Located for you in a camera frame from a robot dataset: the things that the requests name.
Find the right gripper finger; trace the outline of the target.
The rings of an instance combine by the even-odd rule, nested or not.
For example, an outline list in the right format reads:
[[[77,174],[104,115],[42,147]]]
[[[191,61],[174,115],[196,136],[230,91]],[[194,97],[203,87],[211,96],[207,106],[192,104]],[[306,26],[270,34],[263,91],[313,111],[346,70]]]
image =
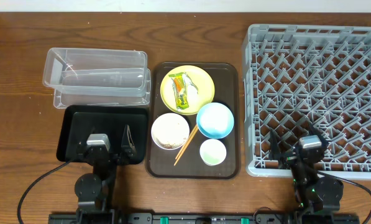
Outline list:
[[[313,123],[310,121],[308,122],[308,132],[310,136],[316,135],[321,142],[326,142],[323,135],[313,126]]]
[[[277,138],[272,129],[270,130],[270,153],[268,157],[270,160],[276,161],[279,161],[281,157],[281,152],[279,149]]]

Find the pink bowl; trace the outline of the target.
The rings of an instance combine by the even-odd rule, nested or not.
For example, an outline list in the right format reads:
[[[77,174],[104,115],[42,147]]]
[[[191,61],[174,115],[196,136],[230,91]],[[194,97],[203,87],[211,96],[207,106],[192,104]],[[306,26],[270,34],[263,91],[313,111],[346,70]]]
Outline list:
[[[176,113],[165,113],[152,124],[151,137],[161,149],[175,150],[184,145],[190,135],[187,120]]]

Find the small pale green cup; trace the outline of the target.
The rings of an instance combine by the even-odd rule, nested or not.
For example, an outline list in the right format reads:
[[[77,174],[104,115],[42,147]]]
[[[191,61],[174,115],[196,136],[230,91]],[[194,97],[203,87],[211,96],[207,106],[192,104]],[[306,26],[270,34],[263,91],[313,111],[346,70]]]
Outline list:
[[[199,154],[203,162],[208,166],[221,164],[227,155],[225,145],[217,139],[205,140],[200,146]]]

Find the light blue bowl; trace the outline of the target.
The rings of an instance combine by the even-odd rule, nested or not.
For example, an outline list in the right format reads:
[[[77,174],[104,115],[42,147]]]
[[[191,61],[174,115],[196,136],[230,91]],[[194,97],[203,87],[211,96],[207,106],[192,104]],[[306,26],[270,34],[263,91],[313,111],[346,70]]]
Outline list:
[[[198,111],[196,123],[207,138],[222,139],[234,128],[234,115],[222,103],[208,103]]]

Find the yellow round plate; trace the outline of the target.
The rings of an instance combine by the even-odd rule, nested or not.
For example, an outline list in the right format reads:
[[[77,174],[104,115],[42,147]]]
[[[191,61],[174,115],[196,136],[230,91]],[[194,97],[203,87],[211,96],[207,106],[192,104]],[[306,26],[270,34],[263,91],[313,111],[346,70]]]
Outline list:
[[[193,83],[198,87],[198,99],[196,101],[192,101],[189,100],[187,96],[189,107],[184,110],[178,110],[176,108],[173,82],[168,76],[169,74],[180,72],[187,74]],[[160,95],[163,103],[173,112],[182,115],[193,115],[196,114],[205,104],[213,101],[215,94],[214,82],[208,72],[202,68],[194,65],[182,65],[176,66],[175,68],[169,70],[168,72],[164,72],[163,74],[164,77],[160,84]]]

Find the green snack wrapper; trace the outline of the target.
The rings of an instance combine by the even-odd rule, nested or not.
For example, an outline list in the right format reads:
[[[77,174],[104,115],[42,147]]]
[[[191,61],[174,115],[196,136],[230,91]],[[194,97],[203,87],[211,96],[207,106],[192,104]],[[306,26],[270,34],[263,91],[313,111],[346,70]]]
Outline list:
[[[173,91],[175,94],[175,104],[178,110],[184,110],[189,107],[187,94],[186,94],[186,83],[183,79],[184,72],[169,74],[173,82]]]

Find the white tissue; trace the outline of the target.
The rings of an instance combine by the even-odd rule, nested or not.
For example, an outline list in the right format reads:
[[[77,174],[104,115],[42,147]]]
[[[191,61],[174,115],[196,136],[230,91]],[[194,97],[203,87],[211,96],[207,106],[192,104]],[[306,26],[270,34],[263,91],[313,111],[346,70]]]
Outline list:
[[[198,87],[193,83],[193,81],[187,74],[183,75],[183,80],[186,84],[188,99],[196,101],[198,99]]]

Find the pile of rice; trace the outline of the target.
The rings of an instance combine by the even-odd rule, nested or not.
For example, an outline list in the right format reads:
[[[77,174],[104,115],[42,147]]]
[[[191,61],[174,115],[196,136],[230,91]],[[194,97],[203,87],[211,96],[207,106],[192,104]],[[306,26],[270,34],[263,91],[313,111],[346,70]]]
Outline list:
[[[185,143],[188,128],[177,118],[163,118],[155,125],[155,138],[165,149],[174,149]]]

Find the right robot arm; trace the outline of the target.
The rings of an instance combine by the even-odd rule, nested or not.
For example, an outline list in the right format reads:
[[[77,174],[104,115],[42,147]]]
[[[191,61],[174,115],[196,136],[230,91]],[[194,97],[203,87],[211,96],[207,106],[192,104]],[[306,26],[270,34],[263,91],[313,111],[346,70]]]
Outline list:
[[[309,124],[308,135],[299,138],[295,146],[282,152],[274,131],[270,131],[270,160],[279,168],[290,169],[300,212],[329,213],[340,209],[344,185],[328,176],[320,177],[314,165],[324,158],[329,142]]]

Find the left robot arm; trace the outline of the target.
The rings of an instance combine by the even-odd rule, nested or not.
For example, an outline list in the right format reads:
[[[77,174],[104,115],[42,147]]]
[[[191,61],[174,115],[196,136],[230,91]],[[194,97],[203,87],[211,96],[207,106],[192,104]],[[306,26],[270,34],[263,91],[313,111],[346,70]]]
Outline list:
[[[92,173],[82,175],[75,184],[79,211],[99,213],[112,208],[117,166],[129,165],[137,154],[129,125],[124,126],[119,142],[120,148],[114,149],[107,134],[90,134],[86,145],[77,150],[76,158],[93,167]]]

